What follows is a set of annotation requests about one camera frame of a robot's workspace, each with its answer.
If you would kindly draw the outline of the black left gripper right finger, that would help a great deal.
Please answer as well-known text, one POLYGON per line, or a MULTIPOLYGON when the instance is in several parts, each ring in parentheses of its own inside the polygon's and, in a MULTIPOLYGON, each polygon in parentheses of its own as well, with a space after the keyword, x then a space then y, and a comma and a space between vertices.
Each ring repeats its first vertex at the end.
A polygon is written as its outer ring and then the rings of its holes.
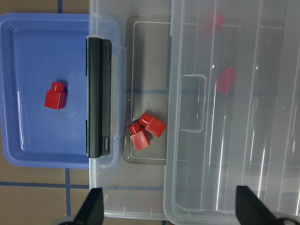
POLYGON ((241 225, 298 225, 291 217, 277 218, 248 186, 237 186, 235 215, 241 225))

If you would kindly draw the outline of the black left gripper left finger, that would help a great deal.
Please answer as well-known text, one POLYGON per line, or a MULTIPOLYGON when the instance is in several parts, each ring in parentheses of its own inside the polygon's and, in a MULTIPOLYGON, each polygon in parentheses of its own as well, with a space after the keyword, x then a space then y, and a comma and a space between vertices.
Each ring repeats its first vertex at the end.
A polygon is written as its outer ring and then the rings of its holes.
POLYGON ((104 197, 101 187, 92 188, 75 216, 61 218, 56 225, 102 225, 104 221, 104 197))

